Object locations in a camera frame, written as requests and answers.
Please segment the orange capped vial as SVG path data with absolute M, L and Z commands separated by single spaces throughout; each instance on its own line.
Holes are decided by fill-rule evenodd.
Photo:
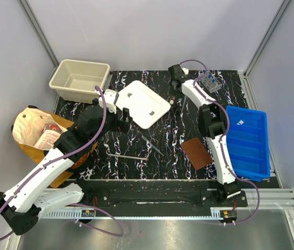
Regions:
M 173 104 L 174 104 L 174 101 L 175 101 L 175 97 L 174 97 L 174 96 L 171 96 L 171 97 L 170 97 L 170 101 L 169 101 L 169 103 L 170 103 L 171 105 L 173 105 Z

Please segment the thermometer with red tip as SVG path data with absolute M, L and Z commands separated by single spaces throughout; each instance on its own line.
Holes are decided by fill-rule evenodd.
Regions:
M 148 160 L 148 158 L 144 157 L 136 157 L 136 156 L 127 156 L 127 155 L 119 155 L 119 154 L 107 154 L 110 157 L 118 157 L 118 158 L 127 158 L 127 159 L 136 159 L 136 160 Z

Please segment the white capped tube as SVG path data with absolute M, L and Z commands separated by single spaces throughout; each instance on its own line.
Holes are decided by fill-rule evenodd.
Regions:
M 243 125 L 245 122 L 243 121 L 243 120 L 239 120 L 238 122 L 237 122 L 237 124 L 238 125 Z

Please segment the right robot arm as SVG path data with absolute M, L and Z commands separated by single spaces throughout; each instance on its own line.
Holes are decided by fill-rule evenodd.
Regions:
M 226 110 L 208 95 L 181 65 L 170 66 L 168 71 L 171 79 L 170 92 L 188 97 L 198 108 L 198 129 L 207 140 L 216 167 L 219 183 L 216 197 L 219 204 L 229 206 L 235 201 L 236 195 L 241 193 L 241 188 L 236 180 L 226 144 L 226 134 L 229 130 Z

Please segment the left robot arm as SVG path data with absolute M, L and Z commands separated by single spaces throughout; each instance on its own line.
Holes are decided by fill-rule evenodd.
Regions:
M 64 118 L 27 107 L 16 118 L 12 134 L 17 143 L 30 146 L 35 136 L 44 133 L 46 124 L 58 125 L 63 131 L 43 159 L 18 184 L 5 193 L 0 192 L 0 216 L 12 232 L 22 235 L 32 229 L 38 220 L 48 213 L 65 206 L 86 206 L 93 209 L 98 193 L 88 186 L 72 183 L 52 194 L 42 192 L 64 171 L 93 149 L 94 142 L 108 131 L 127 133 L 132 117 L 129 109 L 122 110 L 123 119 L 107 107 L 88 106 L 70 127 L 61 124 Z

